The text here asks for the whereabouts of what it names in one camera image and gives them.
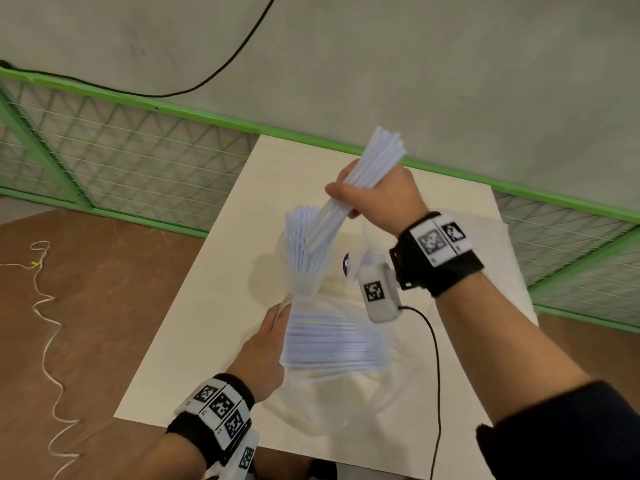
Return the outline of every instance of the green metal railing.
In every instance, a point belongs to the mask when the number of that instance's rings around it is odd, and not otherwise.
[[[2,68],[0,78],[0,194],[173,232],[207,235],[258,135],[362,154],[354,145],[65,79]],[[625,254],[640,239],[640,214],[403,163],[492,186],[537,311],[640,333],[640,309],[629,296],[640,291],[640,253],[637,262],[636,253]],[[624,296],[610,289],[615,282]]]

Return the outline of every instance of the white table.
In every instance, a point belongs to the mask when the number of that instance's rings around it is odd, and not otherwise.
[[[266,308],[284,297],[275,256],[284,214],[297,205],[322,206],[324,185],[352,156],[272,137],[260,137],[169,313],[140,364],[115,416],[165,426],[173,409],[204,379],[223,371],[257,329]],[[535,313],[491,188],[413,171],[431,209],[451,210],[471,237],[494,284],[531,320]],[[342,256],[358,238],[358,220],[336,241],[330,293],[358,300],[345,287]],[[386,245],[393,240],[386,237]],[[473,392],[433,302],[426,292],[403,302],[428,310],[442,364],[443,434],[436,479],[492,478],[478,450],[475,427],[488,419]],[[419,352],[423,371],[370,425],[332,436],[299,432],[258,404],[252,411],[262,446],[416,478],[428,478],[435,444],[435,354],[428,328],[405,313],[394,324]]]

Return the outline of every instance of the bundle of straws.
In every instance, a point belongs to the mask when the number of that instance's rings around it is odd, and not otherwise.
[[[404,156],[399,133],[391,134],[377,127],[362,154],[362,158],[344,183],[363,189],[375,187]],[[309,251],[331,243],[351,207],[334,199],[324,204],[315,220],[307,227],[305,245]]]
[[[320,273],[331,246],[331,241],[322,243],[313,251],[305,246],[305,231],[318,211],[317,207],[296,207],[293,212],[285,214],[287,265],[299,273]]]
[[[331,300],[318,297],[315,300]],[[387,345],[362,307],[333,312],[314,306],[314,298],[294,299],[280,363],[314,374],[382,370],[389,366]]]

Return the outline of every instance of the hand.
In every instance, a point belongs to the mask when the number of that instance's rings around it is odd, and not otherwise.
[[[264,401],[284,380],[280,355],[284,345],[291,305],[278,314],[280,304],[267,310],[258,330],[247,340],[227,372],[249,387],[256,403]]]
[[[359,189],[343,183],[357,163],[358,160],[349,163],[337,181],[324,188],[329,197],[354,208],[350,218],[362,214],[372,224],[398,237],[407,227],[427,215],[429,209],[411,172],[400,163],[372,189]]]

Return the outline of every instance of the gray wall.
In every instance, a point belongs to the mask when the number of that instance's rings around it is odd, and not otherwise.
[[[194,85],[268,0],[1,0],[0,57]],[[640,211],[640,0],[277,0],[176,103]]]

